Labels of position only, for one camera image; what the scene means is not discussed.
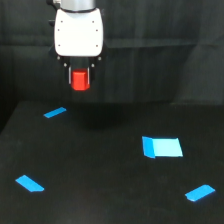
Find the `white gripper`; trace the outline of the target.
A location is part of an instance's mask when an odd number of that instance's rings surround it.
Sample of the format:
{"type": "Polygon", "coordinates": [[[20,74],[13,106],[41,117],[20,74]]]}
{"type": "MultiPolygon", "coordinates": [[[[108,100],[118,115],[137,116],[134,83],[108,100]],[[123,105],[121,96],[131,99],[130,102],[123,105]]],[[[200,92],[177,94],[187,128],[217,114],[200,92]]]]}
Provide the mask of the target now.
{"type": "MultiPolygon", "coordinates": [[[[96,59],[103,51],[104,27],[99,8],[81,12],[58,9],[53,20],[53,45],[49,53],[68,68],[68,84],[72,83],[72,58],[96,59]]],[[[88,67],[88,82],[94,81],[94,65],[88,67]]]]}

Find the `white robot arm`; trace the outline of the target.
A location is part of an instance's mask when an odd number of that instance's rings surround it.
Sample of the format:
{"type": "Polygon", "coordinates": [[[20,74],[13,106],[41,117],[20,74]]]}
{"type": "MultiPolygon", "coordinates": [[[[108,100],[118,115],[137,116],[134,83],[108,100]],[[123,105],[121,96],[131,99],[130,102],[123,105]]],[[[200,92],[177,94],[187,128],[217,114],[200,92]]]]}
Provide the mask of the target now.
{"type": "Polygon", "coordinates": [[[68,71],[68,82],[75,91],[86,91],[102,58],[104,27],[96,0],[46,0],[56,11],[49,25],[54,43],[49,53],[68,71]]]}

